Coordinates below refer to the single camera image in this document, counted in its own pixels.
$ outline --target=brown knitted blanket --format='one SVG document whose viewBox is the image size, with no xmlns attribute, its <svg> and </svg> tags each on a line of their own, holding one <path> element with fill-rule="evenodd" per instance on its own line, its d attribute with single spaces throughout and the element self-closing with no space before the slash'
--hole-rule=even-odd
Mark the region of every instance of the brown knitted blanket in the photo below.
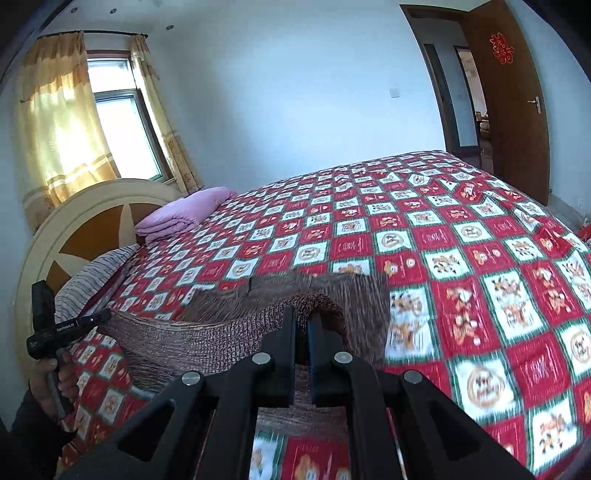
<svg viewBox="0 0 591 480">
<path fill-rule="evenodd" d="M 297 342 L 306 341 L 306 320 L 318 312 L 324 327 L 338 332 L 348 351 L 382 365 L 389 324 L 383 274 L 252 277 L 234 290 L 197 290 L 176 322 L 113 312 L 99 332 L 119 342 L 134 383 L 157 391 L 187 370 L 217 373 L 255 353 L 263 336 L 281 326 L 286 306 L 298 314 Z M 296 368 L 295 405 L 260 409 L 258 428 L 346 441 L 343 409 L 313 407 L 309 387 L 307 370 Z"/>
</svg>

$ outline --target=bedspread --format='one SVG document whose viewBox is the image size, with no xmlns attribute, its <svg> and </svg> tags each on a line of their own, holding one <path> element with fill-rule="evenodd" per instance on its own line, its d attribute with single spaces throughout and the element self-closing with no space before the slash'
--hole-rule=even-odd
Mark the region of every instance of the bedspread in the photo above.
<svg viewBox="0 0 591 480">
<path fill-rule="evenodd" d="M 255 274 L 384 271 L 384 368 L 423 372 L 551 478 L 591 421 L 590 260 L 572 232 L 509 185 L 448 153 L 416 152 L 231 199 L 197 231 L 142 248 L 109 306 L 174 320 L 195 289 L 234 288 Z M 90 334 L 74 357 L 82 395 L 66 423 L 84 451 L 149 396 L 133 387 L 114 340 Z M 283 465 L 300 462 L 334 478 L 346 452 L 261 433 L 252 461 L 272 468 L 252 478 L 291 478 Z"/>
</svg>

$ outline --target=pink blanket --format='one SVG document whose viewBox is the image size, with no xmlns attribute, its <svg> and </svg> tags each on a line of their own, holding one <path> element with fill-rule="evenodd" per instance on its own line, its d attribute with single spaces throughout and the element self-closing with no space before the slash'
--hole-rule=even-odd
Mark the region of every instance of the pink blanket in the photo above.
<svg viewBox="0 0 591 480">
<path fill-rule="evenodd" d="M 135 233 L 146 237 L 150 244 L 161 238 L 182 233 L 196 227 L 217 207 L 236 195 L 226 187 L 200 190 L 186 198 L 164 205 L 135 226 Z"/>
</svg>

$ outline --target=folded blanket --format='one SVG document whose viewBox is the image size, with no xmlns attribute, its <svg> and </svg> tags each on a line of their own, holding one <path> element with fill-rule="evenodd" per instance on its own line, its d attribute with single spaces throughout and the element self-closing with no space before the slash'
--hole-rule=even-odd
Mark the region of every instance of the folded blanket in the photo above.
<svg viewBox="0 0 591 480">
<path fill-rule="evenodd" d="M 148 215 L 135 226 L 135 233 L 147 236 L 166 231 L 158 235 L 158 238 L 162 238 L 183 229 L 190 229 L 202 223 L 217 207 L 234 195 L 236 192 L 226 187 L 199 190 L 186 198 L 167 203 Z"/>
<path fill-rule="evenodd" d="M 188 232 L 191 228 L 195 228 L 195 226 L 192 223 L 175 223 L 162 230 L 158 230 L 156 232 L 152 232 L 146 235 L 146 244 L 149 245 L 152 242 L 155 242 L 156 240 L 160 240 L 171 235 L 179 235 L 181 233 Z"/>
<path fill-rule="evenodd" d="M 117 339 L 135 385 L 160 390 L 184 371 L 224 371 L 258 351 L 262 337 L 281 326 L 285 306 L 297 309 L 297 342 L 305 342 L 306 320 L 318 312 L 325 328 L 341 335 L 347 350 L 375 367 L 383 364 L 389 323 L 383 274 L 253 277 L 231 291 L 197 290 L 183 321 L 113 312 L 99 331 Z M 315 408 L 309 388 L 306 368 L 297 366 L 294 405 L 259 409 L 257 429 L 346 442 L 344 409 Z"/>
</svg>

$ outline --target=striped pillow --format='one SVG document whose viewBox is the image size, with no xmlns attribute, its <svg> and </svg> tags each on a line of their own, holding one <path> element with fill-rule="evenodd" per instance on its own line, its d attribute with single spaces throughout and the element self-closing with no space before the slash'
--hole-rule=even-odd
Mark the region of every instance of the striped pillow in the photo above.
<svg viewBox="0 0 591 480">
<path fill-rule="evenodd" d="M 87 305 L 104 306 L 124 281 L 126 262 L 137 252 L 138 244 L 111 250 L 95 258 L 61 288 L 56 295 L 56 323 L 78 317 Z"/>
</svg>

